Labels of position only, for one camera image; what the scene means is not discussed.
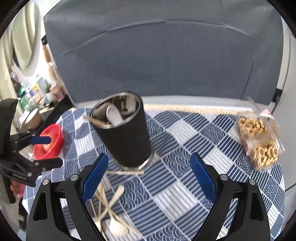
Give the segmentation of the left hand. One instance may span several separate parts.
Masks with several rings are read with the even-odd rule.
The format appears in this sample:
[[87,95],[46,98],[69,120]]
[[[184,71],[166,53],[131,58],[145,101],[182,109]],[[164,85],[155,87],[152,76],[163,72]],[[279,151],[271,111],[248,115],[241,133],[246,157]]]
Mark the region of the left hand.
[[26,186],[24,184],[21,184],[15,180],[11,180],[10,189],[15,196],[19,196],[20,198],[23,198],[25,188]]

